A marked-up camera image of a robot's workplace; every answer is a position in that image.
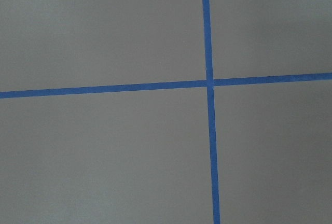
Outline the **blue tape line lengthwise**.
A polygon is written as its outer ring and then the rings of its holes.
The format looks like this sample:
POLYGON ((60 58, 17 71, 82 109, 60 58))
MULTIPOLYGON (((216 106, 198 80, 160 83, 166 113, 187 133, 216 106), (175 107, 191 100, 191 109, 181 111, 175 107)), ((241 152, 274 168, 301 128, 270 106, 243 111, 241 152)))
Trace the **blue tape line lengthwise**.
POLYGON ((210 0, 202 0, 213 222, 220 223, 210 0))

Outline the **blue tape line crosswise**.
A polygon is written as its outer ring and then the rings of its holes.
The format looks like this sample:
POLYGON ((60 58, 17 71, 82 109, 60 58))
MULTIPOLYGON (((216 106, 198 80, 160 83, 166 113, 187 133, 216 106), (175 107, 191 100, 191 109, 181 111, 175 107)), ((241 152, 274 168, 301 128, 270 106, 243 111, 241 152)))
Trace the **blue tape line crosswise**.
MULTIPOLYGON (((223 78, 223 79, 214 79, 212 85, 219 87, 219 86, 256 85, 256 84, 265 84, 265 83, 284 83, 284 82, 318 81, 318 80, 331 80, 331 73, 223 78)), ((207 86, 208 82, 205 80, 193 80, 193 81, 137 83, 137 84, 111 85, 111 86, 19 90, 19 91, 1 92, 1 99, 127 92, 127 91, 204 88, 207 86)))

